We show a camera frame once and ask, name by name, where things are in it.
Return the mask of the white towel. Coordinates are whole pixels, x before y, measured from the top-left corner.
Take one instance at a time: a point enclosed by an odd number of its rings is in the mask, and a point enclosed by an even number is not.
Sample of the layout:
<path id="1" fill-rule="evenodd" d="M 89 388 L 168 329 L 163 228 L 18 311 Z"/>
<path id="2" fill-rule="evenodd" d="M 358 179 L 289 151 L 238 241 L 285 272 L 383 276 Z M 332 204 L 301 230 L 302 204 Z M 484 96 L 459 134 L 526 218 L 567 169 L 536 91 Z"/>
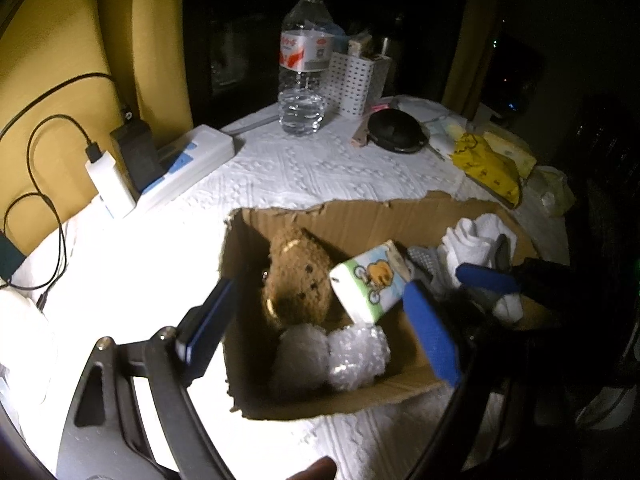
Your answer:
<path id="1" fill-rule="evenodd" d="M 481 214 L 475 220 L 462 218 L 453 228 L 446 229 L 438 248 L 450 287 L 462 287 L 480 308 L 506 324 L 515 324 L 523 317 L 521 297 L 492 292 L 480 286 L 462 285 L 456 278 L 456 271 L 462 263 L 490 270 L 508 270 L 517 241 L 518 237 L 496 214 Z"/>

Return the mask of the cartoon chick tissue pack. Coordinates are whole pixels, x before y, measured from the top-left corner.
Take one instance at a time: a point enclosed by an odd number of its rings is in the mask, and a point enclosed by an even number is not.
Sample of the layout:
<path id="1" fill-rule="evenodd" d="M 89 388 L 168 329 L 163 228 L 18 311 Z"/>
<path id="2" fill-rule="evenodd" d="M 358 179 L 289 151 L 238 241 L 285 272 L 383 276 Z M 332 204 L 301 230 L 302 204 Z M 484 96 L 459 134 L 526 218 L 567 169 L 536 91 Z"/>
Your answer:
<path id="1" fill-rule="evenodd" d="M 334 266 L 329 280 L 352 322 L 375 324 L 401 300 L 411 271 L 395 243 L 386 240 Z"/>

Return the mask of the light green plastic bag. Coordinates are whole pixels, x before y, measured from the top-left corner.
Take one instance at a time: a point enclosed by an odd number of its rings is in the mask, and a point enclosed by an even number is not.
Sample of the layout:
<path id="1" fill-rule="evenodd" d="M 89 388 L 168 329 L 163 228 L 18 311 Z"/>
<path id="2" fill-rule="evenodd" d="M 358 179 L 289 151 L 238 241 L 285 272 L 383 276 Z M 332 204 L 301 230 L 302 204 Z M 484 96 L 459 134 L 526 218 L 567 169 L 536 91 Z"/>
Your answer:
<path id="1" fill-rule="evenodd" d="M 537 165 L 528 178 L 527 186 L 551 218 L 563 217 L 576 202 L 568 186 L 567 175 L 551 166 Z"/>

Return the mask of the white fluffy ball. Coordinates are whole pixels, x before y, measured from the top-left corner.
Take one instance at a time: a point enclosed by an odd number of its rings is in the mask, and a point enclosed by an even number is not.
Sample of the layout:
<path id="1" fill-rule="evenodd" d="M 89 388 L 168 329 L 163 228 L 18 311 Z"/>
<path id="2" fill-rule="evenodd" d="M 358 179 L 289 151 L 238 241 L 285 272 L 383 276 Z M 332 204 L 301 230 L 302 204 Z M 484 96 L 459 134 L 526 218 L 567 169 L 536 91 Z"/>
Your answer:
<path id="1" fill-rule="evenodd" d="M 271 391 L 278 398 L 299 398 L 323 386 L 329 375 L 329 341 L 321 327 L 295 325 L 285 330 L 273 362 Z"/>

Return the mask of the white textured tablecloth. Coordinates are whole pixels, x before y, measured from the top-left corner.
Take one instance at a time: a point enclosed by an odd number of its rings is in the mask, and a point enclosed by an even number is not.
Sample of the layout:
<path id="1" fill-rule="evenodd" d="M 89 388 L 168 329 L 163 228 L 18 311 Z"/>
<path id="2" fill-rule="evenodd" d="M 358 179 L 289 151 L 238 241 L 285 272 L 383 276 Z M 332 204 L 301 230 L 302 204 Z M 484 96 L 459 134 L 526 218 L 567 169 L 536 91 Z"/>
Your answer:
<path id="1" fill-rule="evenodd" d="M 200 304 L 218 278 L 232 210 L 316 209 L 330 200 L 455 200 L 485 192 L 430 151 L 393 154 L 350 142 L 355 125 L 334 119 L 296 138 L 268 110 L 233 125 L 236 154 L 170 202 L 114 220 L 99 202 L 64 224 L 68 267 L 42 313 L 1 297 L 1 342 L 20 361 L 13 418 L 49 469 L 58 462 L 64 420 L 94 343 L 148 338 Z M 343 479 L 401 479 L 427 444 L 450 398 L 440 387 L 398 404 L 297 422 L 251 422 L 232 408 L 224 360 L 215 356 L 191 388 L 204 425 L 240 479 L 283 479 L 317 458 L 337 461 Z"/>

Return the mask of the brown cardboard box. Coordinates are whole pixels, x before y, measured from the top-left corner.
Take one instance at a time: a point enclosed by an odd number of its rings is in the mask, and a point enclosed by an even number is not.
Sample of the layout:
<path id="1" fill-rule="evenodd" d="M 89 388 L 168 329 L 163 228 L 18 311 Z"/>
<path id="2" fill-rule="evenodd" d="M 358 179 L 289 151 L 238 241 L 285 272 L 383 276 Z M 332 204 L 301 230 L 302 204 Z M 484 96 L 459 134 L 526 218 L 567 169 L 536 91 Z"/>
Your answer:
<path id="1" fill-rule="evenodd" d="M 391 240 L 400 249 L 435 246 L 460 219 L 496 214 L 512 230 L 513 261 L 538 252 L 524 229 L 500 205 L 458 202 L 442 192 L 422 200 L 332 200 L 308 210 L 236 210 L 229 221 L 220 273 L 238 284 L 238 314 L 224 336 L 229 393 L 254 420 L 294 420 L 353 413 L 399 403 L 442 385 L 420 348 L 401 306 L 383 315 L 390 362 L 369 387 L 336 392 L 277 392 L 273 362 L 281 333 L 310 323 L 328 332 L 350 319 L 329 283 L 331 266 Z"/>

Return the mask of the pale yellow tissue pack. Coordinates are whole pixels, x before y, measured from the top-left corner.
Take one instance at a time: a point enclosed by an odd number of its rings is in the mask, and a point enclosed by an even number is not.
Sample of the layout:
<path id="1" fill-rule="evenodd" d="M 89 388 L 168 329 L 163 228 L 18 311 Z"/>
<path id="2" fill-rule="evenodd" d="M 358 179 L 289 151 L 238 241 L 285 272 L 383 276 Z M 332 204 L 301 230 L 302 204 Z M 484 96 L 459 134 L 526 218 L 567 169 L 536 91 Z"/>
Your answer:
<path id="1" fill-rule="evenodd" d="M 514 162 L 518 174 L 523 180 L 529 177 L 537 163 L 537 159 L 528 148 L 522 148 L 518 142 L 508 139 L 501 133 L 485 131 L 483 136 L 495 153 Z"/>

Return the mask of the white charger adapter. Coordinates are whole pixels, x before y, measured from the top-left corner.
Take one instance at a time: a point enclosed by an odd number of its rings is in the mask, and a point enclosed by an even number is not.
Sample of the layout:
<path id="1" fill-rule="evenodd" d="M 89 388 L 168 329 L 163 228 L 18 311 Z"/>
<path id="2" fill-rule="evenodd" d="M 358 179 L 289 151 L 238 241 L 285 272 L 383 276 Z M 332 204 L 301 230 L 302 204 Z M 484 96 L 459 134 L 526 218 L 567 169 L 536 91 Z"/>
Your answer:
<path id="1" fill-rule="evenodd" d="M 85 167 L 100 199 L 113 218 L 124 218 L 134 210 L 136 202 L 117 168 L 116 160 L 109 152 L 104 152 L 95 162 L 88 160 Z"/>

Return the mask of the white perforated plastic basket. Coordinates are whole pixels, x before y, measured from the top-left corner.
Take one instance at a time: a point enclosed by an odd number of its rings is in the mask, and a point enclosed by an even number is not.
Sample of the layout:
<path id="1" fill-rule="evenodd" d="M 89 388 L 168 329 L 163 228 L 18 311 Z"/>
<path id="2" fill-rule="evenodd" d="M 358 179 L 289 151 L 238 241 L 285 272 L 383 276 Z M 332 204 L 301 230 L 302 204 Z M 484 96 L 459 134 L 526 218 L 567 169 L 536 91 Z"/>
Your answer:
<path id="1" fill-rule="evenodd" d="M 382 96 L 390 64 L 388 56 L 357 58 L 334 52 L 320 87 L 328 112 L 349 119 L 367 114 Z"/>

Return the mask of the dark grey charger adapter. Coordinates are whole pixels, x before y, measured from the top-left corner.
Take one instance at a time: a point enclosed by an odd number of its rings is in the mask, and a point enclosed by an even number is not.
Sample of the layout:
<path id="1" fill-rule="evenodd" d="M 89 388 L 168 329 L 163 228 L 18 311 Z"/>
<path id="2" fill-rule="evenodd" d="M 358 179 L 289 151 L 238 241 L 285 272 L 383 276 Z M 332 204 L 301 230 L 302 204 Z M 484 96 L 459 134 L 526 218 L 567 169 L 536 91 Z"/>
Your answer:
<path id="1" fill-rule="evenodd" d="M 151 128 L 144 120 L 132 118 L 113 130 L 110 137 L 138 193 L 163 177 L 165 169 L 160 164 Z"/>

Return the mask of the clear plastic water bottle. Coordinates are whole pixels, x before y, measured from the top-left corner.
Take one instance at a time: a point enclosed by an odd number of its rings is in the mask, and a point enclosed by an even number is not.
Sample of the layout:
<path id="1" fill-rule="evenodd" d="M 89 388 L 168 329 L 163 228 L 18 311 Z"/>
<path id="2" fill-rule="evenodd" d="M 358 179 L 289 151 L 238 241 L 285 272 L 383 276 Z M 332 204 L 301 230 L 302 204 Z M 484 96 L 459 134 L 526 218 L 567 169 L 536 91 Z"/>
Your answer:
<path id="1" fill-rule="evenodd" d="M 293 136 L 317 132 L 326 116 L 321 86 L 330 66 L 334 35 L 324 0 L 298 0 L 281 27 L 279 122 Z"/>

